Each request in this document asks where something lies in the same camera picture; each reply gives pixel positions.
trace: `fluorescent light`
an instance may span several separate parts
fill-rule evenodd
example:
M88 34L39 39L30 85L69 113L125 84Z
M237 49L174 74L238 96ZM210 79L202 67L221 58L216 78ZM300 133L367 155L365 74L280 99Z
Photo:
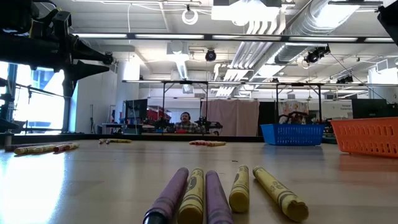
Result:
M245 84L244 82L208 82L209 84L226 84L226 85L240 85Z
M137 39L204 39L197 34L136 34Z
M268 40L278 41L280 37L261 35L213 35L213 40Z
M123 80L125 83L162 83L162 81L158 80Z
M247 85L276 85L276 83L249 82Z
M290 41L356 42L357 37L290 37Z
M388 37L370 37L366 38L365 42L386 42L386 43L394 43L392 38Z
M122 39L127 38L127 34L74 34L80 38L109 38L109 39Z
M163 99L161 96L148 96L148 99ZM200 100L200 97L165 97L165 100Z
M322 43L300 43L300 42L293 42L293 43L285 43L286 46L306 46L306 47L326 47L328 44L322 44Z

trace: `cable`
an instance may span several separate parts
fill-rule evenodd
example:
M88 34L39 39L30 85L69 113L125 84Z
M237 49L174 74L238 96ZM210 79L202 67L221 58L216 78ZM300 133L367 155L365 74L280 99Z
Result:
M197 11L200 12L200 13L203 13L203 14L205 14L205 15L211 16L211 13L204 12L204 10L199 10L199 9L197 9Z
M130 7L132 6L132 4L129 5L129 7L127 8L127 27L129 29L129 33L130 33Z
M136 108L134 107L134 100L132 101L132 114L134 115L134 124L136 125L136 134L138 134L138 133L137 133Z
M50 1L50 0L33 0L33 2L49 3L49 4L53 5L54 7L57 7L57 5L53 1Z
M143 6L143 5L140 5L140 4L131 4L131 5L132 6L143 7L145 9L155 10L155 11L184 11L184 10L186 10L186 9L154 9L154 8L146 7L146 6Z
M193 17L191 19L187 19L186 15L190 11L193 12ZM184 10L184 12L181 15L182 22L184 22L187 25L194 25L195 23L198 22L198 18L199 18L198 12L194 9L192 9L192 10L186 9L186 10Z
M356 78L362 85L364 85L366 88L368 88L369 91L372 91L374 94L376 94L378 97L382 98L383 100L386 100L385 98L383 98L381 95L379 95L378 93L376 93L372 88L368 87L364 82L362 82L360 79L358 79L354 73L351 70L348 70L339 60L337 60L337 58L329 53L347 72L349 72L350 75L352 75L354 78Z

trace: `man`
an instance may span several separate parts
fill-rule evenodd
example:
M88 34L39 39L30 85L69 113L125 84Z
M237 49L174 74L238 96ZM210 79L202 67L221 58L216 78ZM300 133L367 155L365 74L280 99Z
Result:
M191 115L188 112L181 114L181 122L174 125L176 131L183 130L187 133L201 133L201 128L196 123L191 123Z

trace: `security camera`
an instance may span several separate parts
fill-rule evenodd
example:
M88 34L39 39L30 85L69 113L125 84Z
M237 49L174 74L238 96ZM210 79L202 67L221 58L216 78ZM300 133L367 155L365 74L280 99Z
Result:
M206 58L206 61L208 61L208 62L212 62L212 61L216 60L216 58L217 58L216 52L213 49L208 49L205 58Z

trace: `curtain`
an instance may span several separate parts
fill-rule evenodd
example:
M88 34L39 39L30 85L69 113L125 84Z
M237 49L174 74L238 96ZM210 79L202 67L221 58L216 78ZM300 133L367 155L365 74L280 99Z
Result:
M202 115L206 114L203 102ZM243 100L211 100L208 102L208 121L223 125L220 136L256 136L259 102Z

